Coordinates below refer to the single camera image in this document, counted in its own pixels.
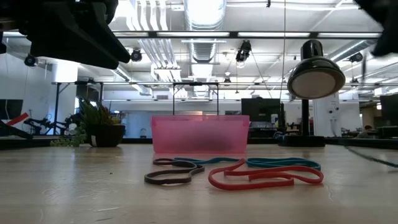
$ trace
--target lamp base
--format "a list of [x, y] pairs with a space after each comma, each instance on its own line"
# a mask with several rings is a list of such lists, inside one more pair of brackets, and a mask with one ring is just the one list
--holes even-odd
[[287, 147], [325, 147], [323, 136], [284, 136], [280, 146]]

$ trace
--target plant pot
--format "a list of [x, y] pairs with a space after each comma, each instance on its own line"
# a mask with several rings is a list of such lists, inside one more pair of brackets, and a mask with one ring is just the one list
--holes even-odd
[[87, 141], [93, 147], [116, 147], [124, 136], [124, 125], [88, 125]]

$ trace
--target teal rubber band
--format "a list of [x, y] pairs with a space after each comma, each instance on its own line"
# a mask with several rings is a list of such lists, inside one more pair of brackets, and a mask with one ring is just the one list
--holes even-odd
[[[228, 158], [228, 157], [216, 157], [209, 160], [191, 159], [191, 158], [174, 158], [176, 161], [188, 161], [194, 164], [216, 164], [219, 162], [238, 162], [239, 159]], [[268, 159], [268, 158], [249, 158], [247, 159], [248, 167], [255, 168], [274, 168], [274, 167], [285, 167], [285, 166], [306, 166], [316, 170], [321, 170], [321, 165], [317, 162], [304, 159], [304, 158], [283, 158], [283, 159]]]

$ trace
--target pink plastic container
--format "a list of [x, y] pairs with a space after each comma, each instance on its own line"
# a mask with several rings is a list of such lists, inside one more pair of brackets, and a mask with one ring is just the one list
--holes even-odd
[[245, 153], [249, 116], [153, 116], [156, 153]]

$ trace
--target wooden table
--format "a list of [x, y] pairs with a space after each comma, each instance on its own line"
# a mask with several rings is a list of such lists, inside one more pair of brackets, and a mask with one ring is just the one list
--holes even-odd
[[[1, 150], [0, 223], [398, 222], [396, 169], [365, 161], [340, 146], [248, 148], [250, 157], [317, 161], [324, 184], [227, 192], [199, 174], [188, 185], [149, 185], [144, 174], [161, 169], [151, 164], [151, 145]], [[357, 150], [398, 162], [397, 151]], [[220, 166], [225, 164], [207, 165], [207, 172]]]

